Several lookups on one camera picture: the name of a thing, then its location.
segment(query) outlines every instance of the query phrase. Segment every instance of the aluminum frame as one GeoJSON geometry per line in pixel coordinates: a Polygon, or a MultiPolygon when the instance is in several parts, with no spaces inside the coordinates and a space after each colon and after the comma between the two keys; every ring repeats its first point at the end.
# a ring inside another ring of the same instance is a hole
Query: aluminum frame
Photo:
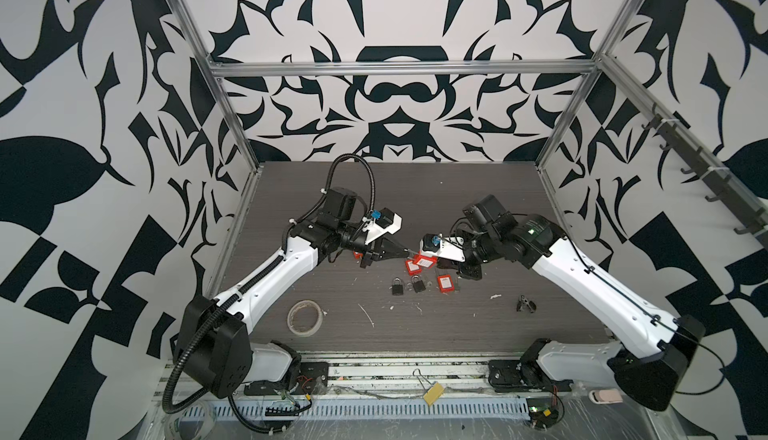
{"type": "Polygon", "coordinates": [[[240,203],[237,205],[235,211],[235,217],[232,220],[230,229],[226,233],[224,239],[224,246],[219,253],[219,258],[216,260],[216,270],[210,277],[210,283],[204,291],[204,295],[208,298],[213,298],[220,290],[221,283],[224,281],[226,268],[230,265],[230,259],[235,252],[235,246],[240,239],[240,233],[243,231],[243,225],[245,219],[248,217],[248,210],[250,209],[251,202],[254,200],[256,194],[256,187],[259,185],[261,174],[264,171],[264,166],[258,167],[255,172],[251,172],[246,180],[245,187],[243,188],[243,194],[240,196],[240,203]]]}
{"type": "Polygon", "coordinates": [[[549,199],[549,204],[552,205],[552,210],[554,210],[554,215],[558,219],[558,223],[565,231],[565,234],[568,235],[568,237],[571,238],[571,240],[574,240],[575,237],[571,235],[571,225],[565,220],[565,212],[563,212],[563,209],[560,208],[558,199],[555,196],[555,194],[557,194],[557,191],[552,185],[552,181],[549,179],[549,174],[543,168],[538,168],[536,170],[538,172],[538,177],[542,181],[542,185],[544,186],[544,193],[547,194],[547,199],[549,199]]]}
{"type": "MultiPolygon", "coordinates": [[[[598,60],[605,54],[612,52],[614,47],[616,47],[616,45],[621,41],[624,32],[627,31],[629,22],[631,22],[635,14],[638,13],[640,6],[643,5],[643,2],[645,2],[645,0],[624,0],[624,2],[621,3],[621,8],[616,13],[616,17],[614,18],[613,22],[610,24],[608,32],[605,34],[605,37],[600,42],[598,49],[592,56],[592,60],[595,62],[595,65],[598,68],[598,60]]],[[[574,94],[571,96],[568,105],[565,107],[565,110],[563,110],[563,113],[560,115],[560,117],[558,117],[557,123],[552,130],[552,134],[549,136],[549,138],[547,138],[547,142],[544,144],[542,151],[539,153],[539,156],[536,159],[536,165],[542,168],[545,167],[547,161],[549,161],[549,159],[552,157],[552,154],[557,151],[560,142],[562,142],[563,137],[565,136],[565,132],[571,128],[571,124],[576,118],[578,109],[589,96],[589,93],[592,91],[592,88],[594,87],[594,84],[597,82],[599,77],[600,72],[598,71],[596,74],[590,72],[589,75],[581,79],[581,83],[576,88],[576,90],[574,90],[574,94]]]]}
{"type": "Polygon", "coordinates": [[[590,70],[587,75],[581,77],[581,81],[578,86],[576,86],[574,93],[571,94],[571,99],[568,100],[568,104],[565,106],[562,114],[560,114],[558,120],[554,123],[552,133],[544,143],[542,151],[538,153],[536,166],[542,168],[546,166],[547,161],[558,150],[560,142],[563,140],[563,137],[565,137],[565,132],[571,128],[571,124],[576,118],[578,109],[581,109],[581,105],[587,100],[589,93],[592,92],[592,88],[599,78],[600,70],[597,66],[590,70]]]}
{"type": "Polygon", "coordinates": [[[259,167],[259,161],[256,159],[254,151],[250,147],[250,143],[243,131],[243,125],[240,123],[240,117],[237,116],[235,110],[230,103],[224,87],[221,85],[221,80],[216,79],[214,74],[210,70],[210,64],[208,62],[208,51],[205,48],[200,32],[195,25],[192,14],[187,7],[187,3],[184,0],[165,0],[168,3],[170,11],[176,16],[179,22],[179,28],[184,35],[184,39],[189,44],[192,54],[197,66],[200,68],[200,72],[203,75],[208,90],[214,97],[216,104],[221,108],[224,115],[224,121],[226,126],[230,128],[232,136],[235,139],[237,147],[245,157],[245,160],[252,172],[255,172],[259,167]]]}
{"type": "Polygon", "coordinates": [[[664,107],[640,81],[633,76],[613,56],[601,54],[598,57],[598,68],[621,90],[632,104],[638,108],[647,119],[653,119],[658,113],[664,119],[674,119],[672,112],[664,107]]]}
{"type": "Polygon", "coordinates": [[[213,62],[216,77],[282,76],[408,76],[417,74],[584,73],[590,59],[571,60],[447,60],[396,62],[213,62]]]}

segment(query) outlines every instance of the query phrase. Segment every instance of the white debris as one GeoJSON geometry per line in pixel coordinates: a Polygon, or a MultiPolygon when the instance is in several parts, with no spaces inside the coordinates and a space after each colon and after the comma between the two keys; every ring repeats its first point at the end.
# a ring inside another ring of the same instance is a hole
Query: white debris
{"type": "Polygon", "coordinates": [[[370,316],[370,315],[368,315],[368,312],[366,312],[366,309],[362,308],[362,305],[360,305],[359,303],[357,304],[357,306],[358,306],[358,307],[360,307],[360,310],[361,310],[363,313],[365,313],[365,314],[366,314],[366,317],[368,317],[368,321],[371,323],[371,328],[374,328],[374,329],[375,329],[375,328],[376,328],[376,324],[375,324],[375,323],[373,323],[373,320],[371,320],[371,316],[370,316]]]}

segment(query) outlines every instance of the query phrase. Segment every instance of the dark wooden tabletop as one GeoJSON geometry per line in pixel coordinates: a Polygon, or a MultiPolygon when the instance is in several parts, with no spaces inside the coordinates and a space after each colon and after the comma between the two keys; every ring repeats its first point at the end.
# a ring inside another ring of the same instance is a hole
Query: dark wooden tabletop
{"type": "MultiPolygon", "coordinates": [[[[329,165],[266,163],[223,288],[279,248],[288,219],[319,198],[329,165]]],[[[372,170],[376,208],[388,207],[403,218],[394,237],[413,250],[426,233],[447,234],[462,208],[487,194],[494,194],[513,213],[537,213],[556,221],[533,164],[372,164],[372,170]]],[[[368,201],[367,175],[360,165],[341,164],[333,185],[368,201]]],[[[362,207],[356,207],[352,219],[361,214],[362,207]]],[[[431,268],[422,274],[425,283],[431,283],[426,291],[406,290],[396,297],[390,291],[392,280],[408,279],[402,261],[362,269],[345,251],[335,263],[323,262],[295,282],[259,321],[251,339],[275,339],[302,351],[345,352],[521,352],[539,337],[606,341],[600,322],[589,311],[537,273],[504,260],[483,270],[481,281],[460,279],[458,291],[441,293],[436,269],[431,268]],[[537,304],[536,313],[515,312],[521,294],[537,304]],[[326,312],[320,331],[307,338],[294,336],[286,325],[288,310],[302,300],[316,301],[326,312]]]]}

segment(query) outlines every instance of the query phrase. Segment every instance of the metal hook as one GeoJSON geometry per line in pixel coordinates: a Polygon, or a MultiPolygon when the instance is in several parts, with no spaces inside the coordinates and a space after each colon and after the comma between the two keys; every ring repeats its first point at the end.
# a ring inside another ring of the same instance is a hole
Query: metal hook
{"type": "Polygon", "coordinates": [[[752,224],[749,227],[744,227],[744,228],[738,228],[737,227],[737,228],[734,229],[734,232],[736,233],[736,235],[754,234],[759,229],[760,229],[759,226],[757,226],[755,224],[752,224]]]}

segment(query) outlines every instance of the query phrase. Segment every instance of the black and white patterned wall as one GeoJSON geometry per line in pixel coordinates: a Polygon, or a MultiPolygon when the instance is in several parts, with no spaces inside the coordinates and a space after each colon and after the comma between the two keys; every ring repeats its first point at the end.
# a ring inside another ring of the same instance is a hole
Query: black and white patterned wall
{"type": "Polygon", "coordinates": [[[533,161],[578,74],[229,78],[262,161],[533,161]]]}
{"type": "MultiPolygon", "coordinates": [[[[212,59],[226,63],[588,59],[622,0],[186,1],[212,59]]],[[[576,77],[230,79],[226,88],[261,160],[354,151],[532,161],[576,77]]]]}
{"type": "Polygon", "coordinates": [[[164,0],[1,0],[3,438],[147,411],[249,168],[164,0]]]}
{"type": "MultiPolygon", "coordinates": [[[[768,3],[646,0],[618,59],[759,197],[768,197],[768,3]]],[[[674,397],[697,438],[768,435],[768,252],[601,77],[546,170],[580,246],[649,301],[706,327],[674,397]]]]}

